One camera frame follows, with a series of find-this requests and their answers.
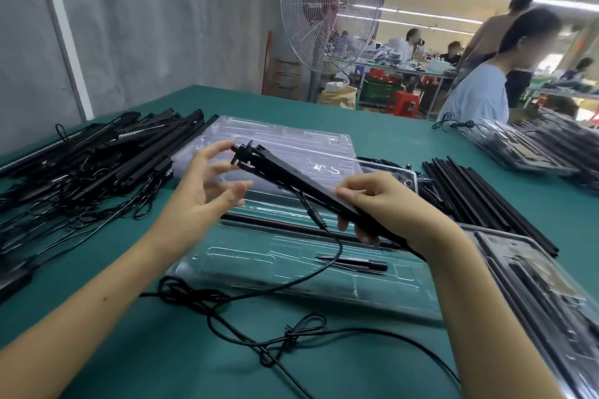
right hand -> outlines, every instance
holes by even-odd
[[[425,258],[433,246],[442,242],[460,227],[414,191],[403,185],[388,172],[352,175],[337,187],[337,195],[362,209],[386,229],[407,240],[414,251]],[[339,220],[339,229],[348,222]],[[377,244],[378,239],[356,227],[356,235],[363,242]]]

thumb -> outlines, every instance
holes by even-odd
[[[372,196],[362,194],[349,188],[337,188],[337,195],[343,200],[368,212]]]
[[[224,191],[219,197],[204,205],[211,219],[218,220],[229,210],[243,204],[247,186],[243,182],[236,182],[228,190]]]

fan grille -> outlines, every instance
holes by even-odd
[[[368,46],[380,0],[281,0],[285,32],[308,68],[335,73]]]

left hand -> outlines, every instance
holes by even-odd
[[[243,196],[253,182],[214,182],[216,176],[234,170],[236,166],[228,161],[208,164],[232,146],[232,140],[221,140],[193,155],[181,183],[143,237],[169,260],[183,257],[223,214],[244,204]]]

person in light blue shirt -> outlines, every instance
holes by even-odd
[[[451,120],[479,123],[484,119],[507,123],[510,115],[505,75],[514,69],[528,69],[550,52],[562,22],[550,10],[537,8],[517,18],[507,30],[498,53],[480,64],[453,90],[439,111]]]

